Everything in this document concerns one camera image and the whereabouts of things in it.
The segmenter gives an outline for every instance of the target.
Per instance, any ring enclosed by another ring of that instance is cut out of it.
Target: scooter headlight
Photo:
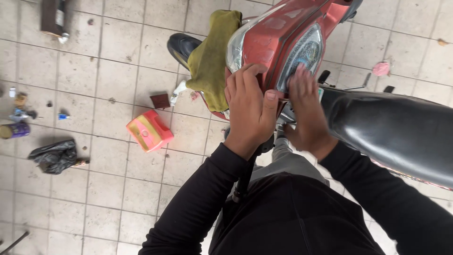
[[[226,48],[226,66],[231,73],[239,70],[242,67],[242,46],[244,44],[244,36],[247,31],[252,28],[254,25],[265,19],[267,16],[274,13],[276,10],[282,8],[286,4],[279,5],[272,10],[269,10],[262,15],[254,18],[253,20],[247,22],[242,27],[240,27],[236,32],[233,33],[230,40],[228,41],[228,46]]]
[[[297,41],[285,61],[282,72],[277,83],[277,89],[281,92],[288,93],[286,80],[296,72],[300,63],[310,70],[312,75],[321,62],[323,53],[323,36],[321,27],[318,23],[312,25],[307,32]]]

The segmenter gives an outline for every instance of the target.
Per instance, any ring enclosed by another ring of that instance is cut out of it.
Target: black tire
[[[183,33],[176,33],[170,36],[167,42],[167,49],[170,54],[178,61],[183,67],[189,70],[187,60],[194,49],[201,44],[201,41],[193,38],[190,35]]]
[[[340,23],[345,22],[347,19],[352,19],[354,16],[357,14],[357,9],[360,7],[362,4],[363,0],[350,0],[352,1],[351,5],[349,6],[349,9],[341,19]]]

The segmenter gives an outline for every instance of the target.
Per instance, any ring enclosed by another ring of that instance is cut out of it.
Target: person
[[[229,196],[248,159],[275,130],[277,92],[263,96],[256,79],[266,71],[248,64],[227,79],[230,133],[176,193],[140,255],[199,254],[221,211],[209,254],[384,254],[365,226],[362,208],[291,153],[283,136],[275,141],[274,161],[253,172],[248,195],[240,203]],[[303,66],[287,84],[297,126],[285,127],[285,133],[295,148],[312,153],[345,186],[396,240],[400,255],[453,254],[453,216],[330,136],[318,85]]]

